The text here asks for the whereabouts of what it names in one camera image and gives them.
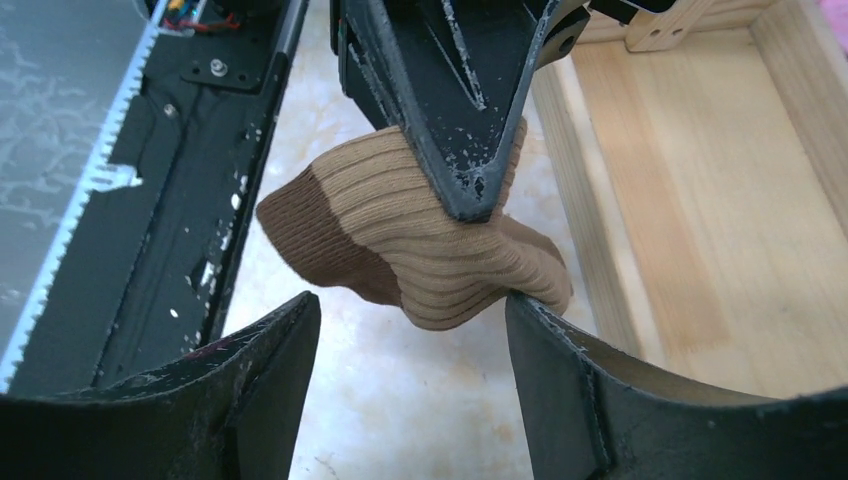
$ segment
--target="black plastic part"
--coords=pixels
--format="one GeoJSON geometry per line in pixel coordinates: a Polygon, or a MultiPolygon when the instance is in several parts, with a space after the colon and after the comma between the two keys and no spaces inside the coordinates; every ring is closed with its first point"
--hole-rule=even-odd
{"type": "Polygon", "coordinates": [[[0,396],[4,478],[288,478],[321,324],[303,293],[105,390],[0,396]]]}
{"type": "Polygon", "coordinates": [[[622,3],[628,3],[634,7],[645,10],[650,13],[663,13],[668,11],[677,0],[622,0],[622,3]]]}
{"type": "Polygon", "coordinates": [[[286,4],[286,0],[210,0],[225,13],[244,16],[261,16],[277,10],[286,4]]]}
{"type": "Polygon", "coordinates": [[[334,55],[339,54],[341,18],[341,0],[330,0],[330,49],[334,55]]]}
{"type": "Polygon", "coordinates": [[[636,16],[638,8],[619,0],[592,0],[589,8],[603,13],[604,15],[618,20],[619,23],[630,25],[630,21],[636,16]]]}
{"type": "Polygon", "coordinates": [[[705,385],[519,293],[506,321],[536,480],[848,478],[848,387],[774,400],[705,385]]]}
{"type": "MultiPolygon", "coordinates": [[[[202,19],[204,23],[223,21],[217,14],[202,19]]],[[[279,13],[252,18],[245,28],[195,34],[191,39],[194,57],[185,63],[182,78],[188,82],[235,91],[257,93],[262,88],[268,59],[274,51],[275,30],[280,27],[279,13]],[[226,65],[226,72],[216,76],[212,60],[226,65]]]]}
{"type": "Polygon", "coordinates": [[[156,1],[157,0],[133,0],[136,2],[143,2],[144,7],[147,9],[147,16],[150,17],[153,15],[153,10],[156,9],[156,1]]]}
{"type": "Polygon", "coordinates": [[[110,158],[143,184],[93,194],[11,394],[110,385],[220,336],[306,5],[260,42],[277,48],[254,95],[182,80],[197,39],[159,37],[110,158]]]}
{"type": "Polygon", "coordinates": [[[451,217],[486,222],[533,72],[565,56],[585,23],[565,25],[574,30],[565,37],[574,37],[567,48],[559,48],[560,35],[549,34],[581,5],[342,0],[337,51],[343,90],[374,128],[401,127],[451,217]],[[555,48],[544,48],[550,45],[555,48]]]}

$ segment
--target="wooden box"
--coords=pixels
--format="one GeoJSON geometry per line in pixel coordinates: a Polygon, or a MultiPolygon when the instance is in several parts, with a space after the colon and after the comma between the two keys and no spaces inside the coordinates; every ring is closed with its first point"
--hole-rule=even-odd
{"type": "Polygon", "coordinates": [[[758,395],[848,384],[848,61],[813,0],[593,17],[532,95],[604,340],[758,395]]]}

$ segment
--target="screw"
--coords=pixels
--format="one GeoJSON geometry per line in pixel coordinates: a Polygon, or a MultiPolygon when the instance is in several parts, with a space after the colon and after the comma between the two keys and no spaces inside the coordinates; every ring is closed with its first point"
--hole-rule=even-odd
{"type": "Polygon", "coordinates": [[[209,68],[212,70],[212,75],[223,77],[227,74],[227,64],[217,58],[209,62],[209,68]]]}

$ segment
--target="sock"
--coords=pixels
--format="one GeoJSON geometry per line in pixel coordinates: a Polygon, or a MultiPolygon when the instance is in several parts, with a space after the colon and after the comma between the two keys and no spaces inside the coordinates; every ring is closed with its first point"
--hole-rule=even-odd
{"type": "Polygon", "coordinates": [[[526,129],[522,120],[485,224],[463,224],[444,212],[397,127],[324,153],[260,202],[257,217],[303,279],[400,307],[420,328],[454,328],[510,289],[561,314],[573,290],[559,251],[502,213],[526,129]]]}

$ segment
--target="white countertop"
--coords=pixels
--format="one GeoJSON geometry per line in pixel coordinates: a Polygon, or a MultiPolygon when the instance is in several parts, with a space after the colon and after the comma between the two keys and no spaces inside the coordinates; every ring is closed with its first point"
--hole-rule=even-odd
{"type": "MultiPolygon", "coordinates": [[[[329,15],[329,2],[311,3],[260,199],[319,154],[372,130],[341,92],[329,15]]],[[[565,318],[594,333],[532,97],[525,114],[530,131],[505,210],[560,248],[576,294],[565,318]]],[[[323,315],[291,479],[532,479],[503,301],[455,330],[419,330],[399,309],[304,282],[254,220],[224,334],[304,290],[320,297],[323,315]]]]}

